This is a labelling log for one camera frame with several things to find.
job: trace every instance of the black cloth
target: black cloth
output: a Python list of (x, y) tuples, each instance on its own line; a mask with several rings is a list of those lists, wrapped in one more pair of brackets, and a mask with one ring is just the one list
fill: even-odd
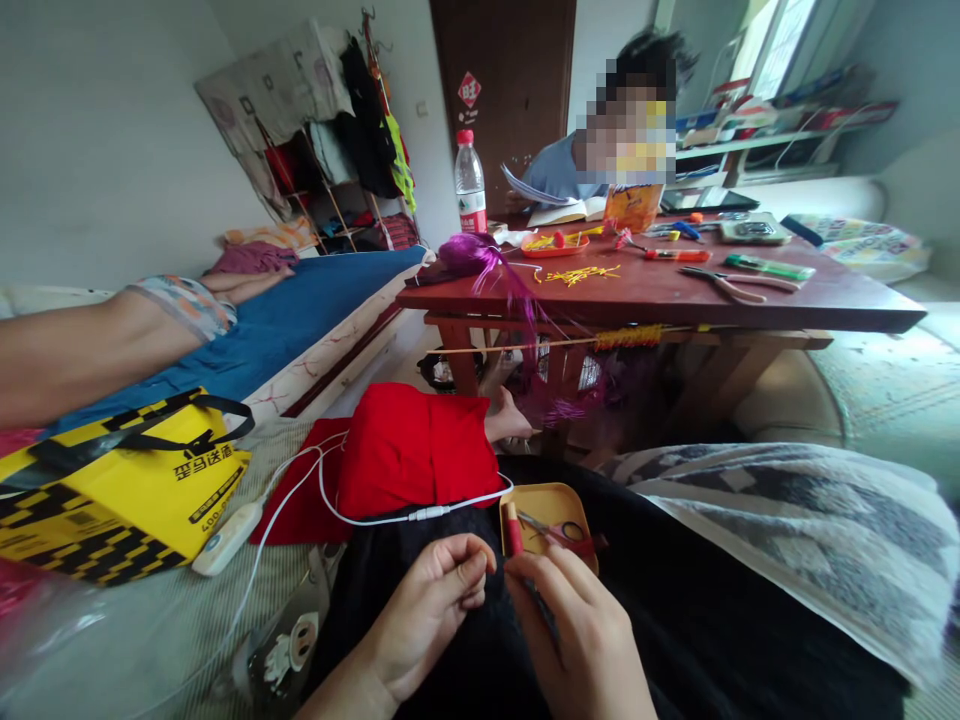
[[(600, 577), (630, 614), (661, 720), (903, 717), (908, 683), (836, 627), (645, 498), (563, 462), (501, 457), (516, 484), (564, 482), (610, 547)], [(304, 699), (360, 641), (432, 540), (474, 532), (499, 556), (497, 506), (358, 528), (340, 563)], [(397, 717), (549, 717), (503, 583), (503, 559)]]
[(337, 113), (333, 132), (353, 160), (363, 189), (384, 198), (398, 197), (400, 191), (390, 170), (397, 158), (397, 150), (384, 122), (377, 83), (370, 76), (356, 38), (350, 39), (340, 61), (356, 117), (350, 113)]

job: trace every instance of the patterned blanket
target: patterned blanket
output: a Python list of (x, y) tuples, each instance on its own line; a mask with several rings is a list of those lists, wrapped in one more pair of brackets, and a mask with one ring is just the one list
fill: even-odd
[(657, 448), (613, 458), (603, 472), (915, 686), (937, 682), (960, 537), (928, 475), (800, 443)]

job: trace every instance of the black hair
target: black hair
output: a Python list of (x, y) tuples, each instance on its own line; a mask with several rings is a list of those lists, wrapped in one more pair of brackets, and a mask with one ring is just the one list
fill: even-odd
[(607, 81), (597, 88), (597, 101), (602, 106), (616, 99), (618, 89), (642, 85), (656, 89), (658, 100), (675, 102), (696, 64), (680, 33), (648, 28), (624, 45), (616, 60), (607, 61)]

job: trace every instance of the red table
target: red table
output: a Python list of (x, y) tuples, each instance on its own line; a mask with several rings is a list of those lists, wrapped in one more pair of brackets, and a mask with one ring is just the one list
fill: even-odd
[[(510, 220), (513, 224), (519, 219)], [(671, 218), (661, 218), (658, 222), (671, 222)], [(596, 225), (571, 223), (552, 226), (549, 232), (561, 229), (569, 234)], [(746, 305), (732, 301), (710, 282), (681, 274), (680, 263), (644, 260), (639, 250), (629, 246), (614, 250), (612, 240), (606, 237), (591, 237), (590, 247), (579, 255), (536, 261), (525, 258), (519, 251), (507, 256), (512, 262), (541, 265), (541, 279), (547, 272), (620, 266), (615, 271), (619, 278), (589, 277), (569, 288), (560, 281), (537, 284), (532, 269), (516, 268), (549, 317), (571, 337), (584, 336), (583, 329), (598, 332), (631, 323), (663, 323), (694, 328), (665, 332), (663, 343), (674, 348), (681, 342), (712, 348), (707, 361), (688, 381), (673, 408), (664, 428), (665, 440), (682, 435), (681, 429), (691, 434), (728, 417), (782, 350), (826, 347), (831, 341), (824, 332), (828, 330), (905, 332), (926, 314), (917, 303), (821, 255), (800, 238), (795, 237), (780, 247), (743, 247), (722, 245), (714, 233), (706, 232), (703, 237), (706, 245), (692, 240), (670, 243), (641, 236), (636, 242), (658, 249), (710, 250), (713, 253), (710, 261), (697, 264), (708, 270), (749, 274), (722, 268), (728, 255), (741, 253), (813, 267), (816, 273), (793, 294), (761, 285), (745, 285), (746, 289), (768, 297), (763, 305)], [(426, 310), (425, 322), (438, 326), (447, 349), (470, 347), (472, 327), (509, 331), (522, 326), (507, 307), (506, 282), (494, 283), (491, 278), (477, 296), (471, 291), (473, 283), (474, 278), (465, 278), (407, 288), (397, 297), (397, 302), (401, 307)], [(569, 321), (575, 321), (582, 328)], [(695, 328), (704, 324), (735, 327), (697, 332)], [(551, 338), (562, 339), (557, 328), (550, 324), (542, 323), (539, 330)], [(573, 345), (552, 350), (548, 384), (558, 397), (572, 397), (576, 393), (586, 349), (585, 345)], [(452, 354), (448, 360), (458, 393), (476, 395), (478, 385), (471, 355)], [(560, 426), (549, 433), (547, 450), (559, 452), (568, 430)]]

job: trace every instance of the wooden door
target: wooden door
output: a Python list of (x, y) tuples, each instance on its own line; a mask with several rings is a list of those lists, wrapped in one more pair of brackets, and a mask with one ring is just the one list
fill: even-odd
[[(456, 151), (474, 133), (487, 214), (503, 213), (505, 163), (522, 177), (530, 161), (567, 134), (576, 0), (431, 0), (443, 94)], [(473, 106), (460, 97), (470, 73)]]

